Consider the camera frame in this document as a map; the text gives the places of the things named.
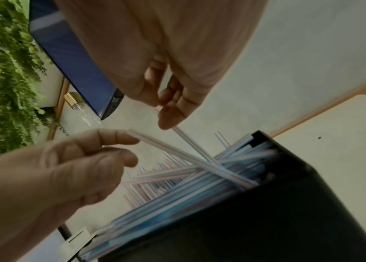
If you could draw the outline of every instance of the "bundle of straws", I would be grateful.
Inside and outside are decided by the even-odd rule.
[[[219,140],[222,139],[226,149],[214,158],[180,128],[175,127],[174,131],[205,160],[148,135],[129,130],[129,135],[170,154],[167,156],[181,166],[150,172],[140,170],[137,179],[123,183],[128,190],[125,198],[134,209],[99,229],[96,232],[98,236],[80,251],[81,259],[97,259],[135,238],[260,186],[275,176],[268,173],[264,165],[279,154],[276,145],[269,141],[253,148],[249,145],[253,139],[251,135],[233,145],[221,137]]]

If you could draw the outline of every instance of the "black container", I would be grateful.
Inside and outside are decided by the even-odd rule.
[[[266,134],[283,154],[276,178],[133,240],[101,262],[366,261],[366,233],[318,173]]]

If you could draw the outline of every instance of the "green plant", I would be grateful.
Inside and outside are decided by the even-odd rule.
[[[21,2],[0,0],[0,154],[32,144],[32,132],[50,125],[36,103],[34,85],[45,74],[40,53]]]

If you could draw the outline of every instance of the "person's right hand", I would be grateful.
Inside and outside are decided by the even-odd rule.
[[[126,96],[187,118],[245,47],[268,0],[54,0],[92,59]],[[158,89],[167,66],[173,76]]]

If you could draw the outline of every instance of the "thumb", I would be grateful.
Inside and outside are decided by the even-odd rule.
[[[134,167],[138,158],[131,151],[118,149],[79,158],[48,168],[42,199],[50,205],[78,199],[104,188],[116,188],[124,166]]]

